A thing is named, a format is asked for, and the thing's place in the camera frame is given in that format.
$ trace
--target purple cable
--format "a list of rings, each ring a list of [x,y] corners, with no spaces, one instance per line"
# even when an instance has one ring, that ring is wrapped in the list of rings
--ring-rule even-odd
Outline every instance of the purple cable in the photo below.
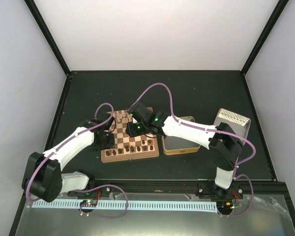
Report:
[[[103,103],[103,104],[100,105],[99,107],[102,107],[102,106],[104,106],[104,105],[108,105],[108,106],[110,106],[110,108],[112,109],[112,113],[111,113],[111,115],[108,117],[108,119],[105,120],[105,121],[103,121],[103,122],[101,122],[100,124],[97,124],[97,125],[95,125],[95,126],[93,126],[93,127],[91,127],[91,128],[88,128],[88,129],[85,129],[85,130],[79,132],[78,135],[81,135],[81,134],[83,134],[83,133],[85,133],[85,132],[88,132],[88,131],[90,131],[90,130],[92,130],[92,129],[96,129],[96,128],[100,127],[101,125],[107,123],[107,122],[111,119],[111,117],[114,115],[114,108],[113,108],[113,106],[112,106],[110,103]],[[64,145],[66,145],[67,143],[69,143],[69,142],[70,142],[71,140],[73,140],[75,137],[76,137],[76,136],[73,135],[73,136],[71,136],[70,138],[68,138],[65,142],[63,142],[59,147],[56,148],[56,151],[59,151]],[[40,198],[35,198],[35,199],[31,199],[31,198],[30,198],[30,187],[31,187],[31,185],[32,185],[32,183],[33,183],[33,181],[34,181],[34,179],[35,179],[37,173],[39,172],[39,170],[40,170],[40,169],[42,168],[42,166],[46,163],[46,161],[48,161],[49,158],[51,158],[54,154],[55,154],[54,152],[50,153],[50,154],[49,154],[49,155],[48,155],[48,156],[47,156],[47,157],[46,157],[46,158],[45,158],[45,159],[44,159],[44,160],[38,165],[38,167],[35,169],[33,175],[32,175],[31,178],[29,179],[29,183],[28,183],[28,185],[27,185],[27,187],[26,187],[26,191],[25,191],[25,197],[26,197],[26,200],[27,200],[27,201],[29,201],[29,202],[36,202],[37,200],[40,199]]]
[[[244,175],[244,174],[241,174],[241,175],[237,176],[236,178],[240,178],[240,177],[245,177],[248,180],[250,188],[251,188],[251,202],[249,204],[249,207],[246,210],[244,210],[242,213],[239,213],[237,215],[223,215],[219,210],[217,210],[217,212],[220,216],[231,217],[231,218],[239,217],[239,216],[246,214],[249,211],[249,209],[253,206],[253,204],[254,204],[254,189],[252,187],[251,180],[248,178],[247,175]]]
[[[100,215],[100,214],[94,214],[94,213],[88,213],[88,214],[89,215],[93,215],[93,216],[98,216],[98,217],[106,218],[106,219],[117,219],[117,218],[120,218],[120,217],[124,216],[127,213],[127,209],[129,207],[128,197],[127,197],[126,193],[124,192],[124,190],[122,188],[116,186],[116,185],[113,185],[113,184],[105,184],[105,185],[98,186],[96,188],[92,188],[90,190],[74,190],[74,192],[87,193],[87,192],[95,191],[97,189],[104,188],[104,187],[116,188],[116,189],[119,189],[123,193],[124,198],[126,199],[126,207],[123,210],[123,213],[121,213],[120,215],[117,215],[117,216],[107,216],[107,215]],[[80,206],[80,209],[79,209],[81,214],[84,213],[84,212],[82,212],[82,206]]]
[[[105,105],[107,105],[107,106],[111,106],[111,104],[109,104],[109,103],[107,103],[107,102],[104,102],[103,104],[101,104],[101,105],[96,109],[96,112],[95,112],[95,115],[94,115],[94,119],[97,118],[97,113],[98,113],[99,109],[101,109],[101,108],[102,108],[103,106],[105,106]]]
[[[175,120],[176,122],[178,122],[178,119],[177,119],[177,117],[176,117],[175,114],[174,114],[172,93],[171,93],[171,91],[169,90],[168,86],[167,86],[166,84],[164,84],[164,83],[155,83],[155,84],[150,85],[146,90],[143,91],[143,93],[142,93],[142,94],[138,97],[138,99],[132,104],[132,106],[133,106],[134,104],[136,104],[136,103],[137,103],[137,102],[138,102],[138,101],[144,96],[144,94],[145,94],[147,91],[149,91],[152,87],[157,86],[157,85],[163,86],[163,87],[165,87],[165,89],[167,90],[168,95],[169,95],[169,100],[170,100],[170,106],[171,106],[171,115],[172,115],[172,117],[174,118],[174,120]],[[185,126],[188,126],[188,127],[191,127],[191,128],[199,129],[199,130],[202,130],[202,131],[214,132],[214,133],[219,133],[219,134],[226,134],[226,135],[233,136],[233,137],[235,137],[235,138],[238,138],[238,139],[240,139],[240,140],[246,142],[246,143],[252,148],[252,154],[251,154],[250,156],[248,156],[247,158],[245,158],[245,159],[243,159],[243,160],[241,160],[241,161],[239,161],[239,162],[236,163],[233,176],[235,176],[236,170],[237,170],[237,168],[238,168],[238,166],[239,166],[240,164],[242,164],[242,163],[244,163],[244,162],[246,162],[246,161],[249,161],[249,160],[250,160],[251,158],[253,158],[253,157],[255,156],[255,154],[256,154],[256,148],[255,148],[255,146],[254,146],[249,140],[247,140],[247,139],[245,139],[244,137],[241,137],[241,136],[239,136],[239,135],[237,135],[237,134],[233,134],[233,133],[225,132],[225,131],[222,131],[222,130],[215,130],[215,129],[208,129],[208,130],[205,130],[204,128],[197,127],[197,126],[194,126],[194,125],[191,125],[191,124],[186,124],[186,123],[184,123],[184,122],[181,122],[180,124],[185,125]]]

